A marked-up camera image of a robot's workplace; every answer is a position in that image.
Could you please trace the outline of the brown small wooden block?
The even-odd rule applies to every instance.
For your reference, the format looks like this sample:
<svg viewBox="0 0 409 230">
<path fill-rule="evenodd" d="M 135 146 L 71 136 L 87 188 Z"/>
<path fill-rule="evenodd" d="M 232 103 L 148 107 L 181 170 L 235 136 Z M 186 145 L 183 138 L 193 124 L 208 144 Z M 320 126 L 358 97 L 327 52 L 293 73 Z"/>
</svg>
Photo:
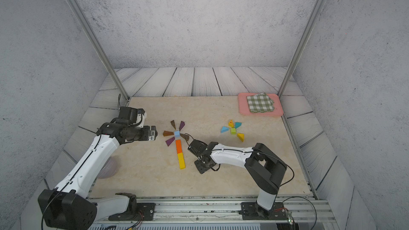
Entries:
<svg viewBox="0 0 409 230">
<path fill-rule="evenodd" d="M 173 136 L 174 132 L 170 132 L 170 131 L 164 131 L 163 132 L 163 136 Z"/>
</svg>

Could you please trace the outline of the purple rectangular wooden block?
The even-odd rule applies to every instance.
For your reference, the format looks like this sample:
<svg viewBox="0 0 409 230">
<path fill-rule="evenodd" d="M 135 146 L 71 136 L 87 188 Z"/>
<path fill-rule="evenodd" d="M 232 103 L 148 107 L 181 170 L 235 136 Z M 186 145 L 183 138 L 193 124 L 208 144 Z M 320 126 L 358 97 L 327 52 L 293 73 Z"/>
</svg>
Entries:
<svg viewBox="0 0 409 230">
<path fill-rule="evenodd" d="M 175 137 L 172 137 L 172 138 L 166 140 L 167 146 L 170 146 L 174 141 L 175 141 Z"/>
</svg>

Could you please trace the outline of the brown slanted wooden block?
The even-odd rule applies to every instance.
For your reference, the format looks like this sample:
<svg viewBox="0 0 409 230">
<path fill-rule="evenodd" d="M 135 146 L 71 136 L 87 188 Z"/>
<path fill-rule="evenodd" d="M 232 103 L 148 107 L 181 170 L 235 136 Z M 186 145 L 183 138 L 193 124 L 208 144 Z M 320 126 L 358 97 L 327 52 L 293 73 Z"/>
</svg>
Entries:
<svg viewBox="0 0 409 230">
<path fill-rule="evenodd" d="M 183 138 L 183 139 L 185 139 L 187 142 L 189 141 L 189 136 L 188 135 L 186 135 L 186 134 L 180 134 L 180 137 L 181 138 Z"/>
</svg>

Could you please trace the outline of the dark brown rectangular block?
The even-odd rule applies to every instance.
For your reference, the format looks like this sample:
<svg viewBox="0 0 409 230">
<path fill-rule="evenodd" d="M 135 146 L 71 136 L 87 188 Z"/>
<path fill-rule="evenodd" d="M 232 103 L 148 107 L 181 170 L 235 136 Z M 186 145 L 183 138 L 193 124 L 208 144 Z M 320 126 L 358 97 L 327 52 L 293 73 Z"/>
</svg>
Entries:
<svg viewBox="0 0 409 230">
<path fill-rule="evenodd" d="M 175 125 L 175 121 L 174 120 L 172 120 L 171 122 L 171 126 L 176 130 L 176 125 Z"/>
</svg>

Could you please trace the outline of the yellow long wooden block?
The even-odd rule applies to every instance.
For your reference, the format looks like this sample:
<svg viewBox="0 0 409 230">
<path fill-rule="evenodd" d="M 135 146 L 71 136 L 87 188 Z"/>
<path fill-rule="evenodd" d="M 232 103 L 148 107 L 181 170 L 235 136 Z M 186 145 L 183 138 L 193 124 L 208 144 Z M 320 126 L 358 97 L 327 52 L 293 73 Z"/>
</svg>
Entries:
<svg viewBox="0 0 409 230">
<path fill-rule="evenodd" d="M 182 152 L 177 154 L 180 169 L 185 169 L 185 160 Z"/>
</svg>

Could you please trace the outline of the orange long wooden block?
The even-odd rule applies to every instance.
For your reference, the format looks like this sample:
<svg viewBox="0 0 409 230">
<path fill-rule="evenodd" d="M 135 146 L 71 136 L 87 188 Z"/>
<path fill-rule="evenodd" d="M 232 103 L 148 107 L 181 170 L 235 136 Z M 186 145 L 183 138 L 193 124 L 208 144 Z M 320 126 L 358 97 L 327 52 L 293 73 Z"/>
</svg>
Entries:
<svg viewBox="0 0 409 230">
<path fill-rule="evenodd" d="M 182 142 L 181 142 L 181 140 L 180 140 L 180 139 L 177 139 L 177 140 L 175 141 L 175 143 L 176 143 L 176 151 L 177 151 L 177 154 L 182 153 L 183 151 L 182 151 Z"/>
</svg>

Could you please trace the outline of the light blue triangle block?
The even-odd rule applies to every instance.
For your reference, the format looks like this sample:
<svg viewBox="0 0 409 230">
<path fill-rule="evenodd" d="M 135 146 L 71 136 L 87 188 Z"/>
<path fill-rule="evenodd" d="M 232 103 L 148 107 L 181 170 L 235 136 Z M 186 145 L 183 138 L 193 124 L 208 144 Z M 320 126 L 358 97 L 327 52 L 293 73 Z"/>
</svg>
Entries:
<svg viewBox="0 0 409 230">
<path fill-rule="evenodd" d="M 223 126 L 220 130 L 221 133 L 225 133 L 228 132 L 230 130 L 230 128 Z"/>
</svg>

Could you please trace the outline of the yellow triangle wooden block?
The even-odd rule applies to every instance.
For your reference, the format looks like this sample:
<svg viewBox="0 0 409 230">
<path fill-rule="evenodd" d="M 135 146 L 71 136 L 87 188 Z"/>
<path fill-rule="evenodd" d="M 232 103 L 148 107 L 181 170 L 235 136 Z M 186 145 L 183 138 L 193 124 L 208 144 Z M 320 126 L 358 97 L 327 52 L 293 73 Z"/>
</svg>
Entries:
<svg viewBox="0 0 409 230">
<path fill-rule="evenodd" d="M 245 135 L 243 133 L 237 133 L 236 135 L 240 139 L 241 142 L 245 141 Z"/>
</svg>

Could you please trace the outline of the teal triangle wooden block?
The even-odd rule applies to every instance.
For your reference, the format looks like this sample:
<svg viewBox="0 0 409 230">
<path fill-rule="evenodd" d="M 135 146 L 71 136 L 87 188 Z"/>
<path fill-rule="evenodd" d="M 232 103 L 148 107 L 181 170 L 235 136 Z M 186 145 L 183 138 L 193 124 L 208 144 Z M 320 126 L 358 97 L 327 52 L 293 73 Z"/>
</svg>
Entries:
<svg viewBox="0 0 409 230">
<path fill-rule="evenodd" d="M 240 126 L 242 125 L 242 123 L 241 122 L 235 122 L 234 123 L 234 128 L 239 128 Z"/>
</svg>

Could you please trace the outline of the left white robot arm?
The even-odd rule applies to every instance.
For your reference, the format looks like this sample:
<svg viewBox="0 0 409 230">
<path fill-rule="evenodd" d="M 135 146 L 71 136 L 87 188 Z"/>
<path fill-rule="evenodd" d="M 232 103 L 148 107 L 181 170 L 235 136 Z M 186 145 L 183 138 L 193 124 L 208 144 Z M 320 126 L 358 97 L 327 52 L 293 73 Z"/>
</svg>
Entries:
<svg viewBox="0 0 409 230">
<path fill-rule="evenodd" d="M 155 126 L 104 123 L 71 172 L 54 189 L 43 190 L 39 195 L 38 204 L 42 212 L 40 226 L 87 230 L 96 220 L 110 216 L 140 223 L 144 214 L 132 194 L 118 193 L 97 202 L 91 202 L 87 197 L 105 163 L 121 145 L 134 141 L 154 141 L 157 136 Z"/>
</svg>

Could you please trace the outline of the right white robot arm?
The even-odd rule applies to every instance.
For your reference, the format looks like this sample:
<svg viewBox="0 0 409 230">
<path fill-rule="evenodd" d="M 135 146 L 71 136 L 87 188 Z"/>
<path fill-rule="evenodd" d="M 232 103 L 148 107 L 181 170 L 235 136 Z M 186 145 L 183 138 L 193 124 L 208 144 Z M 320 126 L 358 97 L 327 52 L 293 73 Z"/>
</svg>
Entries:
<svg viewBox="0 0 409 230">
<path fill-rule="evenodd" d="M 210 169 L 215 171 L 214 166 L 223 164 L 246 169 L 260 188 L 256 208 L 260 213 L 273 211 L 288 165 L 267 146 L 257 143 L 252 148 L 236 148 L 194 139 L 188 150 L 197 158 L 194 164 L 201 174 Z"/>
</svg>

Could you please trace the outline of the lilac bowl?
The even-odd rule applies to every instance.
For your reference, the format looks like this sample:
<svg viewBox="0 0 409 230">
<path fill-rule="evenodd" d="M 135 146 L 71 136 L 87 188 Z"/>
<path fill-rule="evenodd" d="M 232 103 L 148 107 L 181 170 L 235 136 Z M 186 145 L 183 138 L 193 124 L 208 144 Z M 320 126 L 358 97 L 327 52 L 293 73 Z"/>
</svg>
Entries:
<svg viewBox="0 0 409 230">
<path fill-rule="evenodd" d="M 113 157 L 110 157 L 104 164 L 103 168 L 100 170 L 99 174 L 97 175 L 97 179 L 110 178 L 116 174 L 117 170 L 118 170 L 118 163 L 116 159 Z"/>
</svg>

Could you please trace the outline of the green checkered cloth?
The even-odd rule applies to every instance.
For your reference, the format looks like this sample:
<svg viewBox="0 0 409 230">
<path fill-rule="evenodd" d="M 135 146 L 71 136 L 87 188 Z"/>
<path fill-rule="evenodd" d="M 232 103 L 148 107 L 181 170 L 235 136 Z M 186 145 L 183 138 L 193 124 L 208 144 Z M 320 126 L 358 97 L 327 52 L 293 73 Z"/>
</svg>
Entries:
<svg viewBox="0 0 409 230">
<path fill-rule="evenodd" d="M 254 114 L 273 112 L 275 109 L 274 101 L 266 93 L 248 96 L 247 103 L 250 112 Z"/>
</svg>

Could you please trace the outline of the pink tray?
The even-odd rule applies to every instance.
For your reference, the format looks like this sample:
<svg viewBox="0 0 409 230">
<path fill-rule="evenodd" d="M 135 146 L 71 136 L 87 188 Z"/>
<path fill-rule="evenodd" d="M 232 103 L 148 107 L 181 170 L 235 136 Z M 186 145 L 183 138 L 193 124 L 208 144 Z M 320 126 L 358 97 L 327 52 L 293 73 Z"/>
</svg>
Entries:
<svg viewBox="0 0 409 230">
<path fill-rule="evenodd" d="M 240 93 L 238 103 L 242 115 L 283 116 L 283 108 L 276 94 Z"/>
</svg>

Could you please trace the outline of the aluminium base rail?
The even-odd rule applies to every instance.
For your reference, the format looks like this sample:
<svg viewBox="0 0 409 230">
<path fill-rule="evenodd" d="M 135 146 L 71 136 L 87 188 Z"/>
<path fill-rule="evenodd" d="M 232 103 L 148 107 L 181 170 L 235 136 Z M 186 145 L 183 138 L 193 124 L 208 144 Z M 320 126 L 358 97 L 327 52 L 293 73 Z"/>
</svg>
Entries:
<svg viewBox="0 0 409 230">
<path fill-rule="evenodd" d="M 270 212 L 256 207 L 254 197 L 216 198 L 131 198 L 131 209 L 120 215 L 108 213 L 91 220 L 80 220 L 79 230 L 98 224 L 103 229 L 115 223 L 277 223 L 286 229 L 337 230 L 338 224 L 329 204 L 305 197 L 281 197 Z"/>
</svg>

